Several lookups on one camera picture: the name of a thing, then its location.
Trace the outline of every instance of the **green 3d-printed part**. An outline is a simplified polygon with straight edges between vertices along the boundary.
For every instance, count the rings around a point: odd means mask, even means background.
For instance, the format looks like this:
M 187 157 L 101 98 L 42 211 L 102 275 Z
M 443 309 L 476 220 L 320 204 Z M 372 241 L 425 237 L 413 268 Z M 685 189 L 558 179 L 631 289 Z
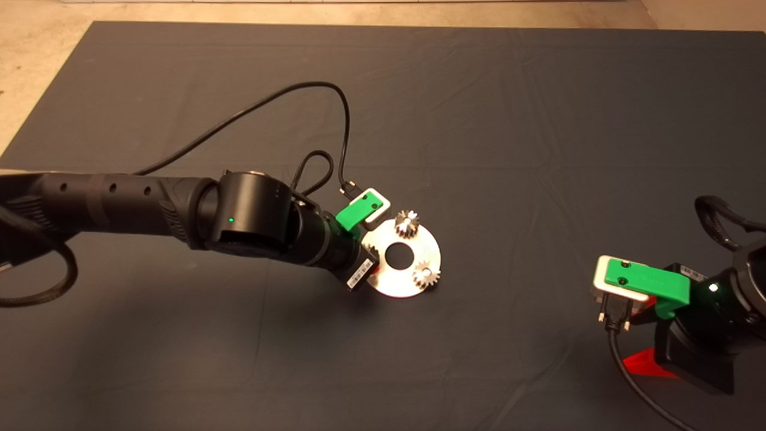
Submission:
M 661 319 L 674 318 L 677 308 L 689 304 L 690 281 L 675 272 L 610 259 L 604 281 L 613 286 L 656 296 L 654 311 Z
M 363 222 L 382 205 L 383 201 L 374 194 L 367 192 L 361 199 L 357 199 L 339 212 L 336 215 L 336 220 L 345 230 L 353 232 L 356 225 Z

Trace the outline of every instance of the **barcode label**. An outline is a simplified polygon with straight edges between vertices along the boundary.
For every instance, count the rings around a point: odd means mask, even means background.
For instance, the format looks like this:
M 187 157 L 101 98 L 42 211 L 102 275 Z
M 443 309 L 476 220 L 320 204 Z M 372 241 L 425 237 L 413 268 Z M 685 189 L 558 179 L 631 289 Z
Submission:
M 694 281 L 702 281 L 705 280 L 707 277 L 698 273 L 697 271 L 687 268 L 686 266 L 681 265 L 681 274 L 684 274 L 686 277 L 691 278 Z
M 346 284 L 349 286 L 349 289 L 355 288 L 356 284 L 359 283 L 359 280 L 362 280 L 362 277 L 365 276 L 370 268 L 372 268 L 372 261 L 370 259 L 365 259 L 364 263 L 362 263 L 359 268 L 356 269 L 354 275 L 352 275 L 351 278 L 349 278 L 349 280 L 346 282 Z

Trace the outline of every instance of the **dark fabric cloth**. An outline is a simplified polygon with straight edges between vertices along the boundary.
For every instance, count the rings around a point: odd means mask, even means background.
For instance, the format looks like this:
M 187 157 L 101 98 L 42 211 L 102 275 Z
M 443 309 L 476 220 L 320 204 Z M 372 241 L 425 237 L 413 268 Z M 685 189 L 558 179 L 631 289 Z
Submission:
M 765 78 L 757 32 L 95 23 L 0 167 L 132 172 L 282 86 L 332 81 L 352 107 L 346 176 L 421 214 L 443 277 L 397 300 L 170 238 L 79 235 L 69 294 L 0 312 L 0 428 L 671 429 L 611 363 L 594 264 L 730 264 L 692 202 L 766 219 Z M 336 96 L 305 90 L 159 174 L 289 181 L 341 137 Z M 334 181 L 314 197 L 345 204 Z M 46 256 L 2 293 L 62 271 Z M 620 342 L 649 347 L 652 328 Z M 640 384 L 700 429 L 759 429 L 764 360 L 738 359 L 735 396 Z

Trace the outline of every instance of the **gear teeth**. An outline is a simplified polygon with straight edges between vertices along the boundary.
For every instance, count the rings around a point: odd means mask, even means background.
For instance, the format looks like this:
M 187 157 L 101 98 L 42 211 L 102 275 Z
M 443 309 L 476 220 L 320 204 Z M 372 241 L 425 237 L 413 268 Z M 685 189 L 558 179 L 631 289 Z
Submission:
M 421 220 L 415 211 L 400 211 L 396 215 L 394 228 L 402 238 L 412 238 L 417 234 L 417 227 L 420 225 Z
M 367 251 L 372 253 L 376 258 L 379 258 L 381 255 L 378 249 L 375 248 L 373 245 L 364 245 L 364 248 L 366 248 Z
M 420 289 L 426 289 L 439 281 L 441 273 L 429 268 L 428 262 L 419 262 L 412 271 L 412 280 Z

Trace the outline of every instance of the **silver washer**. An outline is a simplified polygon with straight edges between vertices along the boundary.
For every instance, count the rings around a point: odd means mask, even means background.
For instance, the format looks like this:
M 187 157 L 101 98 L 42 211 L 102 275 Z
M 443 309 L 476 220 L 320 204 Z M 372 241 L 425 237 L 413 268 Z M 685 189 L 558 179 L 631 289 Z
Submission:
M 379 250 L 380 265 L 376 273 L 368 278 L 367 282 L 375 290 L 393 298 L 409 298 L 423 291 L 425 288 L 418 286 L 413 279 L 415 265 L 419 262 L 428 262 L 434 271 L 441 270 L 441 252 L 439 244 L 434 236 L 420 225 L 417 234 L 411 238 L 402 238 L 397 234 L 394 219 L 381 223 L 374 231 L 367 232 L 362 239 L 362 244 L 367 247 L 375 247 Z M 385 261 L 385 253 L 388 247 L 401 242 L 412 249 L 412 264 L 406 269 L 392 268 Z

